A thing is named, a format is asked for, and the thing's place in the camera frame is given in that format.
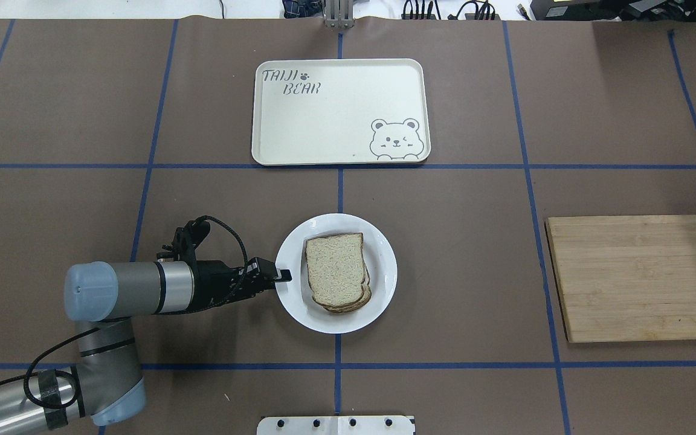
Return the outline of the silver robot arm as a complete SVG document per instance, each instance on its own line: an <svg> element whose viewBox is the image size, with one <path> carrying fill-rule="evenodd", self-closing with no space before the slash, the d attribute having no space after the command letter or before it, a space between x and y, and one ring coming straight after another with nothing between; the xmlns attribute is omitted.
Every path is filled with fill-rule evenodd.
<svg viewBox="0 0 696 435"><path fill-rule="evenodd" d="M292 273L253 258L232 268L218 260L92 262L72 266L65 280L67 317L80 361L37 369L0 382L0 434L59 430L89 416L109 426L140 413L146 386L133 317L192 314L251 299L287 283Z"/></svg>

